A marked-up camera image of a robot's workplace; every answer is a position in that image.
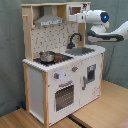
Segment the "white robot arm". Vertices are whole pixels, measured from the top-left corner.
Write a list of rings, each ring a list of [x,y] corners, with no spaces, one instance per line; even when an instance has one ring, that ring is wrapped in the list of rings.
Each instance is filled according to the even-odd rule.
[[[107,33],[109,15],[103,10],[88,10],[68,16],[68,20],[77,23],[90,23],[91,29],[87,32],[90,42],[120,42],[128,40],[128,21],[116,30]]]

